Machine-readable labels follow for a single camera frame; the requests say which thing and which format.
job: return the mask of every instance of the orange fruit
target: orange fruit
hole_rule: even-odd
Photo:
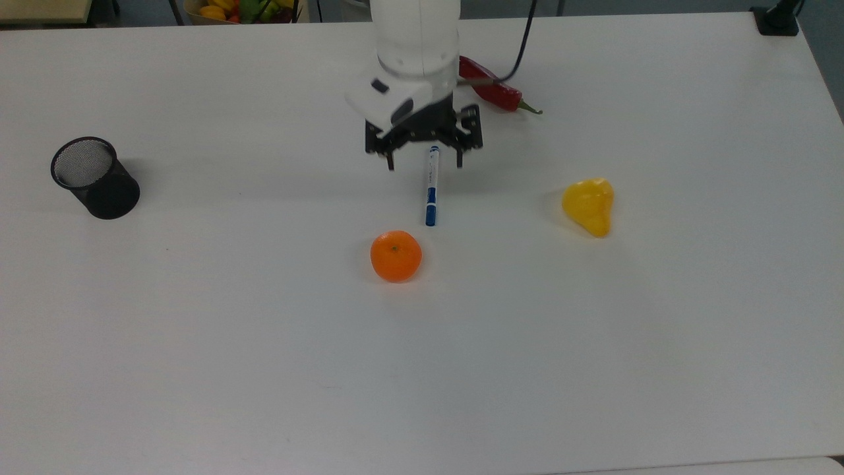
[[[422,262],[422,248],[405,231],[387,231],[376,237],[370,248],[372,269],[385,281],[409,279]]]

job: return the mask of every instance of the yellow pepper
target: yellow pepper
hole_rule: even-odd
[[[219,19],[225,21],[225,12],[216,5],[208,5],[199,9],[199,14],[205,18]]]
[[[606,178],[577,182],[563,193],[563,211],[596,238],[609,234],[615,191]]]
[[[223,13],[229,15],[235,9],[235,0],[208,0],[208,5],[220,7]]]

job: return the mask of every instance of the pen holder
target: pen holder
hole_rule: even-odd
[[[65,144],[53,156],[50,173],[91,215],[103,220],[127,214],[141,196],[138,182],[117,160],[114,147],[96,137]]]

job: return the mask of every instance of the marker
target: marker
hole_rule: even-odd
[[[432,145],[428,152],[428,201],[425,203],[425,225],[436,224],[436,175],[440,171],[440,147]]]

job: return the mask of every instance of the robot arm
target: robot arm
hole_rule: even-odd
[[[376,56],[346,91],[366,119],[366,151],[392,169],[405,143],[439,140],[457,149],[460,166],[465,150],[483,144],[478,107],[452,109],[460,0],[371,0],[371,12]]]

